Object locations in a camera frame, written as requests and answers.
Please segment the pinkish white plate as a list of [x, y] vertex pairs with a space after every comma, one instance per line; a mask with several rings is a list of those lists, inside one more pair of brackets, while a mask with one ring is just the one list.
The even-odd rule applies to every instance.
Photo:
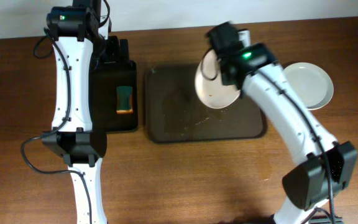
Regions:
[[223, 85], [214, 50], [208, 50], [195, 73], [195, 90], [199, 100], [212, 109], [222, 109], [235, 102], [240, 91], [235, 85]]

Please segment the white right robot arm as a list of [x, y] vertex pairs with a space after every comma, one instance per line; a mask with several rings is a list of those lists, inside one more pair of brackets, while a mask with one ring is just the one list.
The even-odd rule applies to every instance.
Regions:
[[285, 79], [283, 68], [262, 43], [245, 46], [230, 23], [208, 34], [223, 75], [271, 120], [284, 140], [295, 168], [282, 179], [287, 195], [267, 223], [342, 223], [334, 197], [352, 177], [358, 152], [339, 143], [308, 111]]

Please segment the green and orange sponge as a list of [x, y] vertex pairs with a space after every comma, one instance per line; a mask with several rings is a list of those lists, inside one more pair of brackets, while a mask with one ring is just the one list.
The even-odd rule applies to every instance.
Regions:
[[117, 91], [117, 114], [131, 114], [134, 112], [132, 103], [132, 87], [118, 86]]

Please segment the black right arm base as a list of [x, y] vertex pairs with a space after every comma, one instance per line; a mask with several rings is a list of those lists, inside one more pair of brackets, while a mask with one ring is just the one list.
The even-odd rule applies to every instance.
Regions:
[[271, 217], [270, 223], [274, 224], [331, 224], [331, 220], [324, 216], [303, 217], [290, 214], [275, 214]]

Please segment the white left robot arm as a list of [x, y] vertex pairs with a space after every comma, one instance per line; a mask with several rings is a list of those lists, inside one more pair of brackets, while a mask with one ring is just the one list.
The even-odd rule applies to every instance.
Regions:
[[110, 37], [111, 20], [102, 1], [73, 1], [47, 14], [57, 66], [57, 99], [52, 133], [42, 142], [60, 156], [70, 174], [77, 223], [107, 223], [101, 193], [101, 165], [107, 136], [93, 130], [90, 73], [100, 65], [129, 61], [126, 39]]

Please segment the pale green plate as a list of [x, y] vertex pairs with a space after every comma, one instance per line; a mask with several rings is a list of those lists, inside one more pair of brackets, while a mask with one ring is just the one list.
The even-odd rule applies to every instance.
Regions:
[[295, 93], [309, 110], [318, 110], [333, 98], [333, 81], [319, 66], [297, 62], [285, 67], [283, 72]]

